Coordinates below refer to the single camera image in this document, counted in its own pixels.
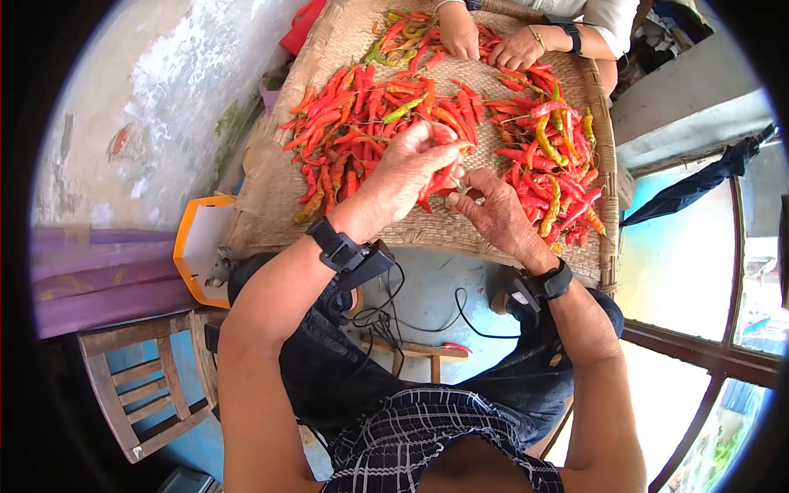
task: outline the woman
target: woman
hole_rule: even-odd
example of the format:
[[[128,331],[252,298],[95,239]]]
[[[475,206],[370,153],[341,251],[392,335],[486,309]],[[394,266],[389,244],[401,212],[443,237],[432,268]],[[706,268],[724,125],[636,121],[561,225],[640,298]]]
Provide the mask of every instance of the woman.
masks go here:
[[[576,19],[583,15],[581,56],[594,58],[609,96],[616,87],[616,60],[630,49],[630,30],[638,0],[518,0],[542,13]],[[477,27],[462,0],[433,0],[441,21],[441,43],[462,60],[479,60]],[[516,70],[532,65],[546,51],[566,51],[573,40],[559,26],[535,24],[504,37],[488,63]]]
[[[327,216],[331,228],[361,244],[404,218],[433,173],[460,156],[432,137],[421,121],[392,139],[375,174]],[[485,203],[447,200],[485,239],[531,275],[561,265],[512,187],[487,169],[458,173]],[[405,383],[343,333],[351,295],[321,252],[304,235],[231,277],[217,362],[226,491],[645,491],[617,340],[623,319],[610,298],[572,279],[544,302],[536,327],[510,300],[522,334],[508,357],[457,385]],[[561,418],[573,388],[570,446],[557,469],[524,450]],[[326,483],[312,476],[294,415],[330,441],[335,474]]]

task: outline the blue floor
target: blue floor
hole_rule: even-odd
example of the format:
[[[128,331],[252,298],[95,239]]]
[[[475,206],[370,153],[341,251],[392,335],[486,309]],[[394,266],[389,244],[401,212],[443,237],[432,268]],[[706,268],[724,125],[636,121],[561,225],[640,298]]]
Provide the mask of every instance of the blue floor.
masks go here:
[[[469,299],[463,312],[481,332],[497,335],[518,333],[518,324],[510,316],[498,316],[488,308],[488,297],[493,294],[501,274],[501,267],[494,263],[485,263],[466,256],[452,256],[429,252],[417,248],[393,248],[397,261],[401,264],[406,283],[400,294],[395,298],[398,318],[407,323],[424,329],[444,327],[457,314],[454,291],[465,287]],[[384,275],[381,281],[373,279],[363,286],[365,306],[378,306],[387,298]],[[392,269],[391,286],[396,289],[400,283],[400,274]],[[349,336],[359,342],[357,330],[347,327]],[[453,342],[470,348],[473,353],[465,362],[444,362],[441,365],[442,383],[458,383],[483,370],[490,368],[504,358],[515,346],[514,339],[487,339],[474,334],[463,322],[457,320],[447,330],[438,334],[416,331],[401,324],[402,339],[406,342],[417,342],[428,345],[442,345]],[[171,336],[178,375],[184,388],[189,404],[199,401],[204,394],[197,375],[194,353],[189,332],[181,332]],[[156,347],[153,341],[124,348],[122,351],[107,354],[111,371],[127,368],[146,360],[156,358]],[[392,355],[374,351],[371,358],[384,368],[391,368]],[[146,379],[158,378],[159,374],[150,375]],[[430,380],[429,361],[424,358],[406,358],[401,378],[415,382]],[[144,380],[130,383],[129,388],[136,387]],[[138,407],[143,402],[134,403]],[[155,423],[174,414],[171,406],[163,409],[135,425],[141,429],[149,428]],[[224,447],[222,430],[219,422],[210,416],[202,424],[188,431],[170,445],[164,447],[160,454],[191,469],[206,472],[222,481],[222,461]],[[325,450],[319,443],[305,448],[308,461],[318,480],[325,480],[331,475],[331,464]]]

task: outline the wooden stool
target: wooden stool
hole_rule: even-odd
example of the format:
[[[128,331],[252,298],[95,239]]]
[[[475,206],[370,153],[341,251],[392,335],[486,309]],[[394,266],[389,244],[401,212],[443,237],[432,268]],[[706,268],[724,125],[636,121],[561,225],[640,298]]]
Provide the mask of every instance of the wooden stool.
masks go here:
[[[363,334],[361,336],[361,346],[365,349],[370,347],[370,336]],[[400,352],[392,349],[383,339],[372,338],[372,348],[385,353],[393,353],[394,360],[392,361],[392,373],[397,373],[402,362]],[[430,382],[441,383],[441,359],[444,361],[466,361],[469,359],[469,354],[460,349],[444,349],[437,348],[433,345],[415,344],[413,342],[403,342],[400,346],[403,356],[430,358]]]
[[[78,335],[80,350],[88,370],[88,378],[99,401],[104,418],[121,446],[123,454],[132,464],[153,454],[188,430],[197,426],[211,415],[206,399],[187,405],[181,381],[175,369],[175,359],[170,346],[170,335],[189,329],[187,317],[180,314],[165,319],[155,319],[126,327],[113,327],[102,331],[84,332]],[[116,351],[138,342],[156,340],[159,357],[155,360],[132,366],[120,372],[110,373],[104,353]],[[161,370],[163,376],[144,383],[121,394],[115,388]],[[131,404],[167,389],[167,394],[154,398],[126,413],[124,405]],[[132,424],[172,404],[175,414],[139,435]]]

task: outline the gold bracelet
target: gold bracelet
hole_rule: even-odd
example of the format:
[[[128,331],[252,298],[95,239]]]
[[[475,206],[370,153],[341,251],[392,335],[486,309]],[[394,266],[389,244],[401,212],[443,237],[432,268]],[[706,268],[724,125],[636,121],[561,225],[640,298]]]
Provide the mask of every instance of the gold bracelet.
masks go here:
[[[529,24],[529,30],[532,32],[532,34],[534,34],[534,39],[536,39],[540,43],[540,46],[543,47],[543,52],[547,53],[548,49],[545,47],[545,42],[542,40],[542,36],[534,30],[534,27],[531,24]]]

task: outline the woven mat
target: woven mat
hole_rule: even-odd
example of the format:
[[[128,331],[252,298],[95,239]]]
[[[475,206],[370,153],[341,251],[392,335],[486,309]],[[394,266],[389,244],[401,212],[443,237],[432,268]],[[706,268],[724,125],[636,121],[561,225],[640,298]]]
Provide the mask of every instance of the woven mat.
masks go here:
[[[292,132],[277,130],[277,125],[292,118],[290,108],[297,106],[305,87],[315,85],[320,90],[338,67],[358,61],[376,40],[371,32],[375,21],[383,22],[387,9],[429,11],[428,2],[414,0],[329,0],[314,24],[307,43],[301,49],[290,75],[282,87],[277,104],[266,121],[253,130],[247,144],[244,168],[248,171],[245,183],[236,202],[236,212],[225,244],[236,256],[244,257],[255,252],[275,251],[295,242],[307,225],[294,224],[293,216],[301,210],[297,202],[306,190],[299,166],[290,162],[292,152],[282,151],[282,146],[292,138]],[[528,12],[513,3],[484,2],[489,10],[507,9],[510,15]],[[507,33],[517,31],[525,23],[513,17],[490,12],[474,12],[474,20]],[[428,60],[425,55],[422,62]],[[604,196],[595,209],[609,231],[618,229],[619,206],[616,196],[616,164],[613,135],[608,109],[602,93],[602,84],[594,61],[567,54],[549,53],[540,62],[552,64],[553,72],[562,82],[565,99],[578,108],[590,106],[595,116],[597,164],[600,177],[595,186],[604,187]],[[400,70],[376,64],[376,82],[386,80]],[[481,62],[460,61],[447,57],[427,77],[436,80],[442,94],[454,94],[457,86],[449,78],[463,80],[477,92],[487,92],[493,98],[511,99],[513,92],[493,78],[498,71]],[[501,137],[493,125],[485,123],[480,129],[480,145],[463,166],[468,169],[494,166],[495,149],[504,148]],[[500,174],[510,165],[504,159],[497,170]],[[444,252],[479,256],[499,263],[517,264],[484,240],[471,223],[461,215],[448,212],[443,199],[430,198],[433,214],[428,215],[415,207],[401,222],[389,225],[379,237],[390,246],[416,246]],[[615,272],[611,268],[615,244],[597,234],[589,235],[589,243],[566,248],[562,257],[573,271],[601,281],[603,287],[615,285]]]

